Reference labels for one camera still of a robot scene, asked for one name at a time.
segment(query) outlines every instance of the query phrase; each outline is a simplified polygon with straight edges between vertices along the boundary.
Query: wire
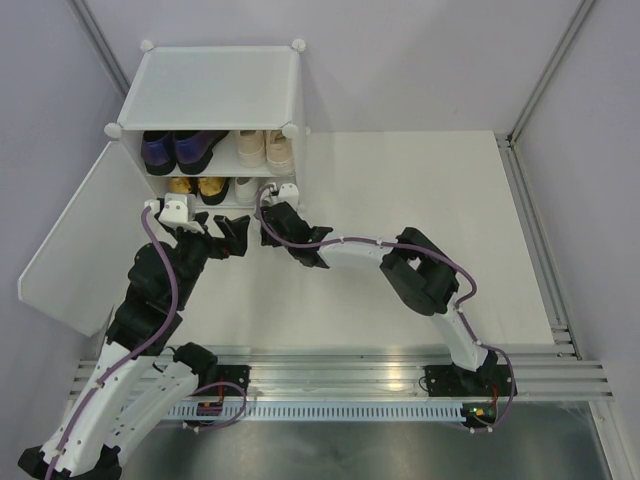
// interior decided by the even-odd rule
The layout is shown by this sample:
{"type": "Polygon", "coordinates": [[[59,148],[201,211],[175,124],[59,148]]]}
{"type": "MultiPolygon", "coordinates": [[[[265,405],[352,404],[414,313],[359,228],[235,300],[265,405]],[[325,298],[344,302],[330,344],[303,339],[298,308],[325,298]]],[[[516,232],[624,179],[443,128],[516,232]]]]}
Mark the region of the wire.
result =
{"type": "MultiPolygon", "coordinates": [[[[220,376],[220,381],[224,382],[224,377],[222,375],[220,376]]],[[[224,402],[224,387],[222,385],[218,386],[218,396],[220,397],[220,399],[218,400],[217,404],[222,405],[222,403],[224,402]]]]}
{"type": "Polygon", "coordinates": [[[495,385],[491,385],[491,390],[493,391],[493,398],[491,399],[491,403],[489,404],[489,406],[495,407],[498,403],[498,387],[496,387],[495,385]]]}
{"type": "Polygon", "coordinates": [[[495,425],[495,423],[489,423],[489,422],[485,422],[484,420],[482,420],[480,417],[478,417],[477,415],[474,415],[474,420],[477,420],[478,422],[480,422],[483,425],[486,425],[487,427],[493,427],[495,425]]]}
{"type": "Polygon", "coordinates": [[[427,377],[420,377],[418,379],[418,386],[425,392],[429,393],[429,390],[427,390],[427,377]]]}
{"type": "MultiPolygon", "coordinates": [[[[240,395],[242,396],[242,407],[240,407],[240,410],[238,410],[238,412],[231,417],[229,420],[225,420],[224,422],[221,423],[215,423],[213,425],[207,425],[204,427],[196,427],[198,428],[196,430],[196,432],[208,432],[208,431],[212,431],[212,430],[220,430],[221,428],[224,427],[228,427],[229,425],[232,425],[234,423],[236,423],[238,421],[238,419],[247,411],[247,402],[248,402],[248,398],[247,398],[247,393],[242,389],[242,387],[240,385],[237,385],[235,383],[232,382],[215,382],[215,383],[211,383],[209,385],[206,385],[204,387],[201,387],[199,389],[197,389],[195,392],[193,392],[191,395],[197,395],[198,393],[202,393],[210,388],[214,388],[214,387],[230,387],[233,388],[234,390],[236,390],[238,393],[240,393],[240,395]]],[[[166,427],[160,427],[160,428],[182,428],[183,424],[179,424],[179,425],[168,425],[166,427]]],[[[186,428],[191,429],[191,430],[195,430],[194,427],[191,427],[189,425],[186,426],[186,428]]]]}
{"type": "MultiPolygon", "coordinates": [[[[176,353],[178,353],[178,351],[177,351],[175,348],[173,348],[173,347],[164,347],[164,348],[162,349],[162,351],[163,351],[163,352],[164,352],[165,350],[171,350],[171,351],[173,352],[173,354],[174,354],[174,355],[175,355],[176,353]]],[[[162,368],[160,368],[158,365],[156,365],[156,362],[153,362],[153,363],[151,364],[151,366],[154,368],[154,370],[157,370],[157,371],[158,371],[158,372],[160,372],[160,373],[164,373],[164,370],[163,370],[162,368]]]]}
{"type": "MultiPolygon", "coordinates": [[[[160,328],[156,333],[154,333],[151,337],[149,337],[149,339],[146,342],[144,342],[142,345],[140,345],[138,348],[136,348],[135,350],[131,351],[130,353],[122,357],[120,360],[118,360],[112,367],[107,368],[105,373],[103,373],[96,380],[97,386],[87,391],[87,394],[84,396],[84,398],[82,398],[82,400],[80,400],[77,408],[71,415],[71,418],[67,423],[67,427],[64,429],[64,432],[60,437],[60,441],[56,445],[56,451],[58,452],[63,452],[64,446],[69,441],[69,436],[71,435],[73,428],[75,427],[76,423],[78,423],[78,420],[82,415],[82,412],[87,407],[87,405],[89,404],[93,396],[96,394],[98,389],[101,388],[104,385],[104,382],[109,377],[111,377],[111,375],[113,375],[120,367],[122,367],[129,360],[136,358],[138,355],[144,352],[148,347],[153,345],[155,341],[158,340],[162,336],[162,334],[164,334],[164,332],[167,331],[178,309],[178,280],[176,279],[176,275],[173,271],[173,268],[171,267],[171,262],[169,261],[169,258],[167,257],[166,252],[160,245],[158,238],[155,236],[155,234],[153,233],[153,230],[151,229],[151,227],[149,226],[149,223],[147,222],[147,215],[149,214],[150,211],[151,211],[151,207],[146,207],[144,210],[142,210],[140,221],[142,222],[142,228],[144,229],[147,236],[151,240],[151,243],[153,244],[154,248],[158,252],[158,255],[160,256],[160,260],[162,260],[164,268],[167,271],[167,276],[169,277],[169,284],[171,285],[171,306],[169,307],[167,318],[165,319],[164,323],[160,326],[160,328]]],[[[59,453],[55,454],[51,458],[44,480],[51,480],[51,477],[53,476],[53,472],[55,470],[55,467],[58,463],[59,458],[60,458],[59,453]]]]}
{"type": "MultiPolygon", "coordinates": [[[[453,270],[455,270],[456,272],[460,273],[468,282],[469,285],[471,286],[471,290],[469,291],[469,293],[467,293],[466,295],[463,295],[462,297],[458,298],[453,307],[454,309],[458,312],[458,315],[460,316],[460,320],[462,321],[462,324],[464,325],[464,328],[467,330],[467,332],[469,333],[469,336],[471,337],[471,339],[479,346],[482,346],[484,348],[486,348],[489,351],[495,352],[499,355],[501,355],[506,363],[507,363],[507,368],[509,369],[509,375],[511,377],[511,391],[509,394],[509,399],[507,400],[507,405],[502,413],[502,415],[496,419],[495,423],[493,424],[493,427],[497,427],[498,425],[500,425],[504,419],[506,418],[507,414],[510,412],[511,410],[511,405],[513,403],[513,398],[515,397],[516,394],[516,379],[515,379],[515,375],[513,372],[513,364],[511,363],[511,359],[509,358],[509,355],[507,355],[507,353],[499,348],[499,347],[494,347],[492,345],[487,345],[484,344],[482,342],[480,342],[480,340],[478,339],[478,337],[476,336],[475,332],[473,331],[473,328],[471,327],[471,324],[469,323],[469,321],[467,320],[467,317],[464,315],[464,313],[462,312],[462,304],[464,302],[466,302],[467,300],[473,298],[475,296],[475,294],[478,292],[478,284],[476,283],[475,279],[471,276],[471,274],[469,272],[467,272],[464,268],[462,268],[460,265],[458,265],[457,263],[455,263],[454,261],[452,261],[451,259],[445,257],[444,255],[441,255],[437,252],[434,252],[432,250],[429,250],[428,248],[424,248],[424,247],[420,247],[418,245],[409,245],[409,244],[404,244],[404,243],[398,243],[398,242],[385,242],[382,240],[376,240],[373,238],[366,238],[366,237],[340,237],[340,238],[334,238],[332,240],[323,240],[321,242],[312,242],[312,243],[293,243],[293,242],[289,242],[288,240],[285,240],[284,238],[280,237],[276,232],[274,232],[271,227],[267,224],[267,222],[264,219],[264,216],[262,215],[262,209],[261,207],[261,202],[262,202],[262,194],[267,191],[268,189],[271,188],[270,184],[267,184],[265,186],[263,186],[259,191],[258,194],[256,196],[256,209],[255,209],[255,217],[258,219],[258,221],[260,222],[260,225],[262,226],[262,228],[265,230],[265,232],[267,232],[269,234],[269,236],[271,236],[274,240],[276,240],[277,242],[279,242],[280,244],[282,244],[285,247],[288,248],[319,248],[319,247],[325,247],[328,245],[335,245],[338,243],[346,243],[346,242],[352,242],[352,243],[365,243],[367,245],[378,245],[381,247],[391,247],[391,248],[397,248],[397,249],[401,249],[401,250],[412,250],[414,252],[418,252],[418,253],[422,253],[423,255],[426,255],[429,258],[432,258],[434,260],[437,260],[441,263],[444,263],[445,265],[447,265],[448,267],[452,268],[453,270]]],[[[487,428],[479,428],[479,429],[475,429],[474,432],[475,433],[484,433],[484,432],[489,432],[489,427],[487,428]]]]}

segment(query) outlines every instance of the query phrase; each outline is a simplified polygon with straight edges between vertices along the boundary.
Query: purple shoe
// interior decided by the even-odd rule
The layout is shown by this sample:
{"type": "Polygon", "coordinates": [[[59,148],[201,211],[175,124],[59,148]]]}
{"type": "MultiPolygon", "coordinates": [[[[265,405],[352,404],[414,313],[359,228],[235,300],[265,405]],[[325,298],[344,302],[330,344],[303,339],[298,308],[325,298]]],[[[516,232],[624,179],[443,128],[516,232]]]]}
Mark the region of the purple shoe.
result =
{"type": "Polygon", "coordinates": [[[176,167],[171,132],[148,130],[142,135],[140,155],[151,175],[169,175],[176,167]]]}
{"type": "Polygon", "coordinates": [[[213,147],[227,136],[228,130],[177,131],[173,133],[176,157],[180,171],[198,175],[207,168],[213,156],[213,147]]]}

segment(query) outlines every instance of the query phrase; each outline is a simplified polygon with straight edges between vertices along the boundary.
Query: white floor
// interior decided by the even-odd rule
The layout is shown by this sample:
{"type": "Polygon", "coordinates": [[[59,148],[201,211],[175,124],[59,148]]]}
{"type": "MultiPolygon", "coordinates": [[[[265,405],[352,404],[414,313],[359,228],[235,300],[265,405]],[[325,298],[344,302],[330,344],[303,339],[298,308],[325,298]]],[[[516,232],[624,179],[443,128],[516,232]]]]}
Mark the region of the white floor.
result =
{"type": "MultiPolygon", "coordinates": [[[[480,290],[465,311],[484,341],[553,343],[491,132],[312,134],[304,179],[302,215],[311,225],[388,238],[417,227],[467,268],[480,290]]],[[[283,249],[260,247],[256,230],[250,232],[246,257],[209,262],[170,343],[269,349],[442,343],[381,272],[309,269],[283,249]]],[[[461,292],[467,289],[461,280],[461,292]]]]}

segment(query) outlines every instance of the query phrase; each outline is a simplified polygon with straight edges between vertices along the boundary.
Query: white sneaker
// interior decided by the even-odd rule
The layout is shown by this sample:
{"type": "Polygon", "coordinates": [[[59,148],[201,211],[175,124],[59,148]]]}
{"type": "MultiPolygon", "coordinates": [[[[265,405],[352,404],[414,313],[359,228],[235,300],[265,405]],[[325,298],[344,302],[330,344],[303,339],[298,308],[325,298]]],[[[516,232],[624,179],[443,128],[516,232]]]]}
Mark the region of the white sneaker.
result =
{"type": "Polygon", "coordinates": [[[260,188],[257,178],[238,177],[233,180],[233,191],[238,205],[250,206],[256,203],[256,194],[260,188]]]}
{"type": "Polygon", "coordinates": [[[293,175],[291,139],[282,130],[267,130],[267,167],[274,175],[293,175]]]}
{"type": "Polygon", "coordinates": [[[236,130],[236,147],[240,156],[240,164],[247,168],[263,165],[265,156],[264,132],[262,130],[236,130]]]}

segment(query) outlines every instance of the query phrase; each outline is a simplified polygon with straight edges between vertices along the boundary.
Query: shoe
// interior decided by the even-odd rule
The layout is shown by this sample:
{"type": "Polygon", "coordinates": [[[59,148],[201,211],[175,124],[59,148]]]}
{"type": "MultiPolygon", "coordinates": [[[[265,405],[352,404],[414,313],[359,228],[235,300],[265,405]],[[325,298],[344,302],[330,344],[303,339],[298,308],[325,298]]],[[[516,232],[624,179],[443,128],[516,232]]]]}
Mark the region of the shoe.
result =
{"type": "Polygon", "coordinates": [[[281,130],[267,130],[267,167],[274,175],[293,175],[291,139],[281,130]]]}
{"type": "Polygon", "coordinates": [[[142,134],[140,156],[151,175],[169,175],[176,168],[171,132],[149,130],[142,134]]]}
{"type": "Polygon", "coordinates": [[[200,177],[198,178],[198,191],[202,201],[207,205],[222,203],[229,191],[228,177],[200,177]]]}
{"type": "Polygon", "coordinates": [[[171,177],[169,179],[169,191],[171,193],[197,193],[198,182],[194,177],[171,177]]]}
{"type": "Polygon", "coordinates": [[[213,147],[227,136],[228,130],[180,130],[173,133],[176,160],[186,175],[202,173],[213,156],[213,147]]]}
{"type": "Polygon", "coordinates": [[[257,178],[238,177],[233,180],[233,191],[238,205],[251,206],[256,203],[256,194],[260,188],[257,178]]]}
{"type": "Polygon", "coordinates": [[[240,165],[256,168],[267,161],[262,130],[236,130],[233,133],[236,137],[240,165]]]}

